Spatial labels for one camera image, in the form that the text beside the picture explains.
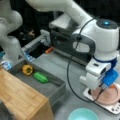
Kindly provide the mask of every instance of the wooden cutting board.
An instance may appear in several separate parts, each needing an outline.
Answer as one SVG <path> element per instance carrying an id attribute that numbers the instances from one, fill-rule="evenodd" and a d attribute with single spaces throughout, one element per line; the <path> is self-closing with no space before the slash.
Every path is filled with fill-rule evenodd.
<path id="1" fill-rule="evenodd" d="M 17 120 L 53 120 L 48 98 L 0 69 L 0 99 Z"/>

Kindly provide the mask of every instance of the pink object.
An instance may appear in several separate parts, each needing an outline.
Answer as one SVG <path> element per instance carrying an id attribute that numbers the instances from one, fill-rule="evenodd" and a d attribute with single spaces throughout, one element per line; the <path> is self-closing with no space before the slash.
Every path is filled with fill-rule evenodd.
<path id="1" fill-rule="evenodd" d="M 91 90 L 91 95 L 94 99 L 97 98 L 101 88 Z M 103 105 L 115 104 L 120 99 L 120 89 L 115 85 L 114 88 L 106 89 L 98 98 L 97 102 Z"/>

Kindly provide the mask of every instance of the wire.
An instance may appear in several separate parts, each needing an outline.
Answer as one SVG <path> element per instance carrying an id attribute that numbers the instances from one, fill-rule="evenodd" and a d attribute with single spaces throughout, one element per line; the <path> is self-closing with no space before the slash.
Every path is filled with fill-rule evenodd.
<path id="1" fill-rule="evenodd" d="M 77 98 L 79 98 L 80 100 L 82 100 L 82 101 L 84 101 L 84 102 L 89 102 L 89 103 L 97 101 L 98 98 L 99 98 L 99 96 L 101 95 L 101 93 L 102 93 L 103 91 L 100 91 L 98 97 L 97 97 L 94 101 L 85 100 L 85 99 L 83 99 L 82 97 L 80 97 L 80 96 L 74 91 L 74 89 L 72 88 L 72 85 L 71 85 L 71 83 L 70 83 L 70 79 L 69 79 L 69 68 L 70 68 L 70 63 L 71 63 L 71 61 L 72 61 L 72 58 L 73 58 L 73 56 L 74 56 L 75 53 L 76 53 L 76 49 L 77 49 L 77 47 L 78 47 L 78 45 L 79 45 L 79 42 L 80 42 L 80 40 L 82 39 L 81 33 L 82 33 L 83 29 L 86 27 L 86 25 L 87 25 L 89 22 L 91 22 L 92 20 L 94 20 L 94 18 L 91 19 L 91 20 L 89 20 L 88 22 L 86 22 L 86 23 L 83 25 L 83 27 L 81 28 L 81 30 L 80 30 L 80 32 L 79 32 L 79 34 L 78 34 L 78 36 L 77 36 L 77 45 L 76 45 L 76 47 L 75 47 L 75 51 L 74 51 L 73 54 L 71 55 L 71 57 L 70 57 L 70 59 L 69 59 L 69 62 L 68 62 L 68 66 L 67 66 L 67 82 L 68 82 L 68 85 L 69 85 L 71 91 L 73 92 L 73 94 L 74 94 Z"/>

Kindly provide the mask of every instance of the bowl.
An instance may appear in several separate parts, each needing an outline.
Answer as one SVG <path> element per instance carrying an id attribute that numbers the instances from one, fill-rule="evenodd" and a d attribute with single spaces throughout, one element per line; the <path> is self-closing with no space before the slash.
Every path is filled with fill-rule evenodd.
<path id="1" fill-rule="evenodd" d="M 99 120 L 97 115 L 86 108 L 74 110 L 68 117 L 68 120 Z"/>

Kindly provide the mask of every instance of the yellow toy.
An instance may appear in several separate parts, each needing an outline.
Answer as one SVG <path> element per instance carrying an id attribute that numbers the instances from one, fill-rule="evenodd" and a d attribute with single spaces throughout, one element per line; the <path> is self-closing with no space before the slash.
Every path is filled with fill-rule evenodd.
<path id="1" fill-rule="evenodd" d="M 24 65 L 22 71 L 25 75 L 31 75 L 33 73 L 33 67 L 31 65 Z"/>

